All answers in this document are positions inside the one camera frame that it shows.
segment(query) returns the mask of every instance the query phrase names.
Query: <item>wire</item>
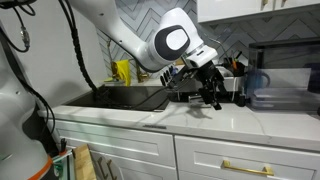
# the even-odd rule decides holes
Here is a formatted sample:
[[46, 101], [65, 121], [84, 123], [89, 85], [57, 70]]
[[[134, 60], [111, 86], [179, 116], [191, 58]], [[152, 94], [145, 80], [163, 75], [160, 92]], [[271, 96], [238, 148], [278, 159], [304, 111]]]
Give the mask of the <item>wire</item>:
[[15, 13], [17, 14], [17, 17], [20, 21], [21, 24], [21, 33], [22, 33], [22, 41], [24, 42], [24, 46], [25, 49], [22, 50], [20, 48], [18, 48], [11, 40], [10, 38], [6, 35], [6, 33], [4, 32], [4, 30], [0, 27], [0, 34], [5, 38], [5, 40], [10, 44], [10, 46], [15, 49], [16, 51], [20, 52], [20, 53], [26, 53], [29, 51], [30, 48], [30, 39], [29, 39], [29, 34], [28, 31], [26, 30], [26, 27], [24, 26], [23, 20], [20, 16], [20, 13], [17, 11], [17, 9], [15, 7], [13, 7], [13, 10], [15, 11]]
[[25, 12], [26, 14], [28, 14], [28, 15], [30, 15], [30, 16], [35, 16], [35, 15], [36, 15], [36, 12], [34, 11], [34, 9], [33, 9], [29, 4], [27, 4], [27, 6], [28, 6], [29, 9], [31, 10], [31, 12], [27, 11], [27, 10], [22, 6], [22, 4], [19, 3], [18, 0], [14, 0], [14, 1], [15, 1], [16, 4], [19, 6], [19, 8], [20, 8], [23, 12]]
[[68, 24], [70, 26], [70, 30], [71, 30], [71, 36], [72, 36], [72, 39], [73, 39], [73, 46], [74, 46], [74, 51], [77, 55], [77, 59], [78, 59], [78, 64], [79, 64], [79, 67], [80, 67], [80, 71], [84, 77], [84, 79], [86, 80], [87, 84], [90, 86], [90, 88], [92, 89], [93, 93], [95, 96], [97, 96], [97, 92], [98, 92], [98, 89], [97, 87], [94, 85], [94, 83], [92, 82], [88, 72], [87, 72], [87, 69], [85, 67], [85, 64], [84, 64], [84, 60], [83, 60], [83, 55], [82, 55], [82, 51], [81, 51], [81, 45], [80, 45], [80, 40], [79, 40], [79, 35], [78, 35], [78, 30], [77, 30], [77, 27], [76, 27], [76, 23], [75, 23], [75, 19], [74, 19], [74, 14], [73, 14], [73, 11], [72, 11], [72, 8], [71, 8], [71, 5], [69, 3], [68, 0], [65, 0], [67, 6], [68, 6], [68, 9], [69, 9], [69, 13], [67, 11], [67, 8], [65, 6], [65, 4], [63, 3], [62, 0], [59, 0], [59, 3], [61, 5], [61, 8], [67, 18], [67, 21], [68, 21]]
[[187, 85], [190, 81], [191, 81], [191, 79], [186, 80], [185, 83], [183, 83], [182, 85], [180, 85], [178, 88], [174, 89], [174, 91], [179, 91], [179, 90], [182, 89], [185, 85]]
[[49, 122], [49, 108], [47, 107], [47, 106], [45, 106], [45, 108], [46, 108], [46, 113], [47, 113], [47, 115], [46, 115], [46, 120], [45, 120], [45, 122], [44, 122], [44, 126], [43, 126], [43, 128], [42, 128], [42, 130], [41, 130], [41, 133], [40, 133], [40, 137], [43, 137], [43, 133], [45, 132], [45, 130], [46, 130], [46, 126], [47, 126], [47, 124], [48, 124], [48, 122]]
[[209, 40], [220, 44], [220, 46], [221, 46], [221, 48], [222, 48], [222, 50], [223, 50], [223, 53], [225, 54], [225, 56], [226, 56], [226, 58], [227, 58], [227, 61], [228, 61], [229, 57], [228, 57], [227, 51], [224, 49], [222, 43], [221, 43], [220, 41], [218, 41], [218, 40], [212, 39], [212, 38], [209, 37], [206, 33], [203, 33], [203, 34], [204, 34]]
[[15, 46], [13, 44], [13, 42], [10, 40], [10, 38], [6, 35], [6, 33], [3, 31], [3, 29], [0, 27], [0, 34], [6, 39], [6, 41], [10, 44], [10, 46], [15, 49], [16, 51], [18, 52], [21, 52], [21, 53], [26, 53], [29, 51], [29, 47], [26, 47], [26, 49], [24, 50], [21, 50], [19, 49], [17, 46]]
[[13, 8], [13, 7], [16, 7], [16, 6], [23, 6], [23, 5], [29, 5], [31, 3], [34, 3], [36, 2], [37, 0], [27, 0], [27, 1], [24, 1], [24, 2], [19, 2], [18, 0], [14, 0], [14, 1], [7, 1], [7, 2], [2, 2], [0, 3], [0, 8], [2, 9], [10, 9], [10, 8]]
[[[36, 91], [34, 90], [29, 84], [27, 84], [24, 80], [18, 78], [20, 83], [23, 85], [23, 87], [25, 87], [27, 89], [27, 91], [29, 91], [31, 94], [33, 94], [34, 96], [36, 96], [40, 101], [41, 103], [46, 107], [47, 110], [50, 111], [51, 113], [51, 116], [52, 116], [52, 122], [53, 122], [53, 125], [52, 125], [52, 128], [51, 128], [51, 131], [49, 132], [50, 133], [50, 136], [52, 136], [53, 132], [54, 132], [54, 129], [55, 129], [55, 126], [56, 126], [56, 118], [55, 118], [55, 115], [50, 107], [50, 105], [48, 104], [48, 102]], [[47, 113], [47, 120], [46, 120], [46, 124], [45, 126], [47, 126], [47, 123], [48, 123], [48, 120], [49, 120], [49, 114]]]
[[21, 18], [21, 16], [20, 16], [20, 13], [17, 11], [17, 9], [16, 9], [15, 7], [13, 7], [12, 9], [13, 9], [14, 12], [17, 14], [21, 26], [24, 27], [24, 23], [23, 23], [23, 21], [22, 21], [22, 18]]
[[151, 99], [153, 96], [155, 96], [156, 94], [158, 94], [159, 92], [163, 91], [167, 89], [167, 87], [161, 88], [159, 90], [157, 90], [156, 92], [152, 93], [149, 97], [147, 97], [145, 100], [143, 100], [142, 102], [136, 104], [135, 106], [133, 106], [131, 109], [136, 109], [137, 107], [141, 106], [142, 104], [144, 104], [145, 102], [147, 102], [149, 99]]
[[158, 109], [159, 107], [161, 107], [164, 103], [166, 103], [168, 99], [169, 99], [169, 98], [166, 97], [157, 107], [155, 107], [155, 108], [153, 108], [153, 109], [151, 109], [151, 110], [149, 110], [149, 111], [155, 111], [155, 110], [157, 110], [157, 109]]

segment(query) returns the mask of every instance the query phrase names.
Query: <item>white countertop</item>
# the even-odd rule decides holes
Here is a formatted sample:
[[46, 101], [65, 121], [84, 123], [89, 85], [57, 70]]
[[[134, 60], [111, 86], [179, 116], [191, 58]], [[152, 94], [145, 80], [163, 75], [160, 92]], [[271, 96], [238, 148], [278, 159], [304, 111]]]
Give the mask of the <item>white countertop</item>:
[[320, 151], [320, 118], [307, 114], [259, 113], [234, 104], [215, 111], [172, 102], [164, 112], [73, 106], [53, 111], [59, 120]]

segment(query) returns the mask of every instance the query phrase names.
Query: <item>cabinet door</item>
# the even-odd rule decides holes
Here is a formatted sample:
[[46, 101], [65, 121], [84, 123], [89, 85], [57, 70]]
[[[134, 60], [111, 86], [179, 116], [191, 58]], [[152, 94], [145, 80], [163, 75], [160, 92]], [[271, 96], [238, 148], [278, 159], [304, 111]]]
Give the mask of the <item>cabinet door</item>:
[[194, 174], [185, 171], [179, 171], [179, 179], [180, 180], [223, 180], [209, 176], [203, 176], [199, 174]]
[[273, 3], [273, 0], [198, 0], [198, 22], [272, 11]]
[[276, 0], [276, 10], [320, 4], [319, 0]]
[[59, 120], [55, 127], [57, 143], [65, 138], [70, 146], [86, 143], [90, 150], [175, 167], [171, 135]]
[[[95, 167], [101, 169], [100, 179], [102, 180], [111, 179], [111, 173], [114, 177], [117, 176], [118, 180], [177, 180], [177, 171], [173, 167], [122, 158], [96, 151], [91, 151], [91, 157]], [[110, 160], [112, 160], [111, 164], [104, 163]]]
[[227, 180], [320, 180], [320, 154], [176, 136], [180, 171]]

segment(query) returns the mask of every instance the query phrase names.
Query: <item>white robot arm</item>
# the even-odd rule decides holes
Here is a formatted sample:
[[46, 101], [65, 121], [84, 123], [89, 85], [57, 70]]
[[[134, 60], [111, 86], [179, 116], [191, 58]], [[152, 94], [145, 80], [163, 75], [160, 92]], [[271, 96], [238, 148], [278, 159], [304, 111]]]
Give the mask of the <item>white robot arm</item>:
[[[160, 27], [150, 42], [142, 41], [120, 19], [115, 0], [69, 0], [70, 4], [87, 17], [103, 33], [128, 51], [147, 72], [157, 72], [183, 57], [186, 68], [196, 69], [194, 74], [203, 84], [199, 93], [205, 104], [221, 109], [212, 92], [216, 86], [224, 92], [223, 77], [215, 68], [217, 51], [204, 44], [189, 16], [180, 8], [162, 16]], [[177, 87], [185, 75], [175, 77], [169, 88]]]

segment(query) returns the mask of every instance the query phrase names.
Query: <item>herringbone tile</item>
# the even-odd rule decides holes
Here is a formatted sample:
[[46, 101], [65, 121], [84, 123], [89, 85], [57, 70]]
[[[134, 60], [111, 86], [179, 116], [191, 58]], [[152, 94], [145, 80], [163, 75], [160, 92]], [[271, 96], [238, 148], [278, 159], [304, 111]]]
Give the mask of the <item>herringbone tile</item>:
[[[161, 16], [164, 13], [175, 7], [183, 8], [196, 25], [204, 42], [216, 48], [221, 59], [224, 58], [221, 45], [210, 41], [204, 34], [223, 43], [228, 55], [231, 54], [231, 51], [243, 51], [240, 59], [249, 58], [248, 45], [250, 43], [320, 36], [320, 10], [277, 16], [267, 14], [263, 18], [253, 17], [234, 23], [198, 24], [196, 0], [116, 0], [116, 4], [124, 23], [147, 42], [159, 27]], [[106, 49], [108, 37], [99, 30], [97, 33], [108, 75], [111, 75], [110, 59]], [[113, 60], [131, 58], [115, 43], [111, 43], [111, 56]], [[135, 79], [136, 69], [133, 61], [130, 61], [130, 67], [131, 76]], [[153, 73], [151, 77], [158, 78], [162, 73], [163, 71]]]

